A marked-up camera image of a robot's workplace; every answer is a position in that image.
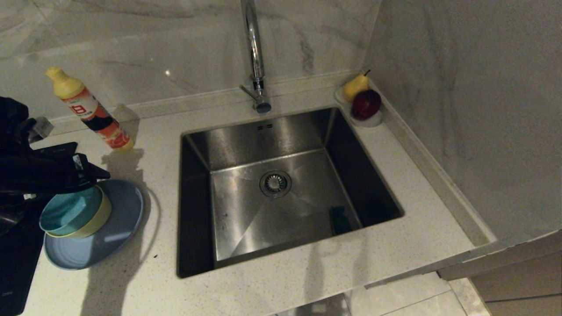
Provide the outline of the yellow bowl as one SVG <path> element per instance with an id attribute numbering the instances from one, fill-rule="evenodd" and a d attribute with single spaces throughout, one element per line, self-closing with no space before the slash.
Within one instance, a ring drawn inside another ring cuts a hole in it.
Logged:
<path id="1" fill-rule="evenodd" d="M 112 204 L 110 202 L 110 199 L 108 198 L 107 194 L 103 191 L 104 194 L 104 198 L 102 201 L 102 204 L 96 214 L 96 216 L 94 216 L 94 218 L 92 218 L 92 220 L 90 220 L 90 222 L 88 224 L 86 224 L 85 227 L 81 228 L 78 232 L 66 235 L 66 236 L 54 236 L 52 234 L 47 233 L 48 236 L 50 237 L 54 237 L 54 238 L 71 238 L 71 239 L 81 239 L 81 238 L 86 238 L 88 236 L 93 235 L 95 232 L 99 231 L 100 228 L 102 228 L 104 226 L 104 224 L 106 224 L 107 220 L 110 218 L 111 212 L 112 212 Z"/>

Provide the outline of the teal bowl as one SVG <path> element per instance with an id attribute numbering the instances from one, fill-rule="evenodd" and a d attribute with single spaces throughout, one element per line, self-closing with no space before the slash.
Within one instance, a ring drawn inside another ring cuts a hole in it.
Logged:
<path id="1" fill-rule="evenodd" d="M 54 236 L 66 236 L 78 232 L 96 216 L 104 198 L 99 186 L 57 194 L 42 210 L 40 228 Z"/>

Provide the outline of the grey blue plate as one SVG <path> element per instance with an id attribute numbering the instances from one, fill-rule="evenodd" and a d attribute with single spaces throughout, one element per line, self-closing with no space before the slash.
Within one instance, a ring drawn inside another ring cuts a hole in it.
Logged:
<path id="1" fill-rule="evenodd" d="M 44 237 L 48 261 L 63 270 L 90 268 L 117 253 L 138 230 L 143 218 L 143 196 L 136 185 L 124 180 L 98 183 L 112 204 L 107 222 L 81 239 Z"/>

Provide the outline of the orange label dish soap bottle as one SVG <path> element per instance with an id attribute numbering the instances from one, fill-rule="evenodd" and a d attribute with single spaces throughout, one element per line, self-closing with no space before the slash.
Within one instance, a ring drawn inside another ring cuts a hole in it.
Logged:
<path id="1" fill-rule="evenodd" d="M 52 82 L 54 94 L 107 146 L 121 152 L 134 147 L 134 138 L 105 109 L 82 80 L 66 74 L 58 67 L 48 68 L 46 76 Z"/>

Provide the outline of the yellow green sponge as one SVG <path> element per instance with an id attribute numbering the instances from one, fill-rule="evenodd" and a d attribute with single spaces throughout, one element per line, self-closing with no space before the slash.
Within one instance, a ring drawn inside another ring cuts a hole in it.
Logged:
<path id="1" fill-rule="evenodd" d="M 333 236 L 345 234 L 353 230 L 349 218 L 346 216 L 344 206 L 332 207 L 329 210 L 329 217 Z"/>

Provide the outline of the stainless steel sink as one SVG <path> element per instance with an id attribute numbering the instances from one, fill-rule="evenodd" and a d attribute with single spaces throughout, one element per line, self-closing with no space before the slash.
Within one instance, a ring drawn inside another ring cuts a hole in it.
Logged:
<path id="1" fill-rule="evenodd" d="M 281 198 L 259 188 L 283 170 Z M 181 137 L 177 276 L 335 237 L 329 210 L 344 206 L 353 230 L 404 216 L 341 110 L 325 108 Z"/>

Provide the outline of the black glass cooktop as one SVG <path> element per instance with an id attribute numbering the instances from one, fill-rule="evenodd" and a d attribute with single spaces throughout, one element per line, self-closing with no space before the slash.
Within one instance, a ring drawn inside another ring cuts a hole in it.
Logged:
<path id="1" fill-rule="evenodd" d="M 0 316 L 24 311 L 45 232 L 40 214 L 52 192 L 25 198 L 21 190 L 8 189 L 0 169 Z"/>

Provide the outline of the round metal drain strainer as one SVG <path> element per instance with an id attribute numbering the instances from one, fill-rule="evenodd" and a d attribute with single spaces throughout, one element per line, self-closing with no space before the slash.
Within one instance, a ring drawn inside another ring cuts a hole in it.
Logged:
<path id="1" fill-rule="evenodd" d="M 292 178 L 283 170 L 271 170 L 261 176 L 259 189 L 269 198 L 281 198 L 292 188 Z"/>

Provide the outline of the chrome faucet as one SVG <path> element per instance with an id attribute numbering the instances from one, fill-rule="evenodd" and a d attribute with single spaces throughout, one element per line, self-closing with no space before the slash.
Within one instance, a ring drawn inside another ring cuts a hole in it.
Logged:
<path id="1" fill-rule="evenodd" d="M 261 48 L 255 0 L 241 0 L 241 13 L 245 28 L 245 41 L 249 50 L 252 90 L 245 88 L 244 85 L 239 85 L 239 89 L 251 98 L 255 112 L 264 115 L 271 111 L 272 106 L 267 96 L 265 84 L 263 49 Z"/>

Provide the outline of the yellow pear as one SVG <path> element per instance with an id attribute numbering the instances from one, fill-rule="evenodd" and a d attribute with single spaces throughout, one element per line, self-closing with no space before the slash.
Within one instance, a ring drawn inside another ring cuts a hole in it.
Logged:
<path id="1" fill-rule="evenodd" d="M 361 72 L 343 86 L 342 96 L 345 101 L 352 103 L 359 93 L 369 89 L 367 77 L 369 72 L 371 72 L 370 69 L 366 72 Z"/>

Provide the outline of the dark red apple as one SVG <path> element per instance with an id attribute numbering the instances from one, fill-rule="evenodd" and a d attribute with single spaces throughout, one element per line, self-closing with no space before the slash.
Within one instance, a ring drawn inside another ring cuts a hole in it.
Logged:
<path id="1" fill-rule="evenodd" d="M 365 121 L 377 114 L 381 106 L 381 95 L 375 90 L 359 92 L 353 100 L 351 116 L 356 120 Z"/>

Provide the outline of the small white dish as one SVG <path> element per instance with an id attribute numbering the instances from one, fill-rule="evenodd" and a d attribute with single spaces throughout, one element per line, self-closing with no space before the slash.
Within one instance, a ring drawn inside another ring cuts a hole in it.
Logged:
<path id="1" fill-rule="evenodd" d="M 373 117 L 365 121 L 359 121 L 351 116 L 351 107 L 353 102 L 349 103 L 344 100 L 342 96 L 342 87 L 339 87 L 335 90 L 335 99 L 342 105 L 344 112 L 351 118 L 351 122 L 353 122 L 355 126 L 361 128 L 374 128 L 376 126 L 379 126 L 383 121 L 383 114 L 382 114 L 383 102 L 382 102 L 381 109 L 377 114 L 375 114 Z"/>

